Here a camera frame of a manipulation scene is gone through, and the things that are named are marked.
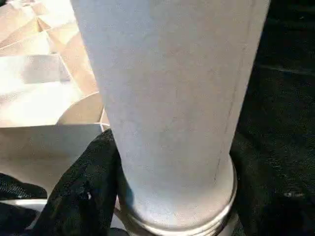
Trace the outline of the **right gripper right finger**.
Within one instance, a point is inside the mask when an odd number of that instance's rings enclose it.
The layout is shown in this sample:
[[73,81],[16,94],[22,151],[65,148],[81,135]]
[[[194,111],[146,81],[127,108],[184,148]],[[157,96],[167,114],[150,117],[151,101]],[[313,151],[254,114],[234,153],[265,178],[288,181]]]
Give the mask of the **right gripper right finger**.
[[236,209],[245,236],[313,236],[315,200],[276,156],[235,142]]

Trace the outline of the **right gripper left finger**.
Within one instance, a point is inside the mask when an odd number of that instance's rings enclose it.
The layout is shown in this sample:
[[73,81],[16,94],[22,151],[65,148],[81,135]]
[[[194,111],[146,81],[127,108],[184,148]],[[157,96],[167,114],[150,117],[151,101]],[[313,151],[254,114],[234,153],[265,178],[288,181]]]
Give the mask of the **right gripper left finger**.
[[33,236],[106,236],[121,160],[111,129],[93,139],[51,192]]

